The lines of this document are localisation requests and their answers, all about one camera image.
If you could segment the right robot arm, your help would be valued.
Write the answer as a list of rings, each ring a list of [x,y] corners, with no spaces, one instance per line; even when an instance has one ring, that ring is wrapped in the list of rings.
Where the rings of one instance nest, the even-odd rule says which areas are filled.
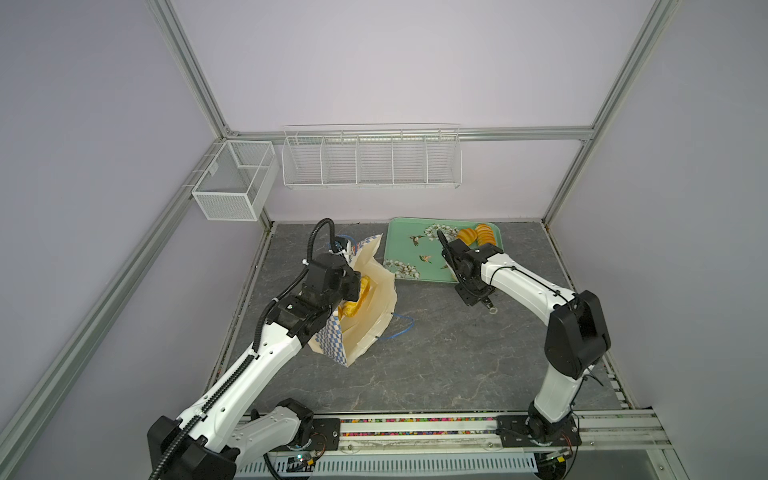
[[[574,292],[545,280],[492,244],[471,248],[449,241],[439,230],[441,255],[453,272],[455,290],[468,306],[494,309],[491,295],[501,292],[539,318],[546,327],[547,371],[523,422],[500,431],[514,433],[536,445],[549,445],[577,432],[573,404],[584,378],[611,348],[611,338],[598,296]]]

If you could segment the ridged yellow fake bread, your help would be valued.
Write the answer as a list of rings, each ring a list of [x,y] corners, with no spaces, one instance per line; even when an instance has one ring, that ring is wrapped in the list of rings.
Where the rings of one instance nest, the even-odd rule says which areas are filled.
[[[498,245],[495,233],[489,224],[478,224],[474,227],[474,230],[477,234],[476,243],[478,246]]]

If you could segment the orange round fake bread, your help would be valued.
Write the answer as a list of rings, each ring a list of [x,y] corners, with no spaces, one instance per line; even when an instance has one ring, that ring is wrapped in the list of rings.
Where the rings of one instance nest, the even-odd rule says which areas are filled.
[[[458,231],[456,238],[471,246],[477,240],[478,233],[474,228],[464,228]]]

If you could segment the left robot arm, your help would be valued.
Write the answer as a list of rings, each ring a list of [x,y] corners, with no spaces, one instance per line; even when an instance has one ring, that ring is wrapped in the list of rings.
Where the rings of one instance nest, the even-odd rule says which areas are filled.
[[[311,445],[314,414],[296,400],[283,400],[248,423],[241,419],[338,307],[358,300],[361,275],[350,264],[351,253],[332,219],[314,226],[301,272],[268,302],[246,351],[190,407],[150,427],[151,478],[231,479],[242,465],[276,448]]]

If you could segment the blue checkered paper bag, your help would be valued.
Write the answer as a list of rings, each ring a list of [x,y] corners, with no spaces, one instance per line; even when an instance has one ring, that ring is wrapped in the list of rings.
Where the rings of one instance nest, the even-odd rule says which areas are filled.
[[[351,366],[380,339],[395,316],[395,274],[375,259],[381,234],[352,246],[347,256],[361,274],[360,299],[345,301],[332,312],[326,326],[309,341],[309,347],[344,367]]]

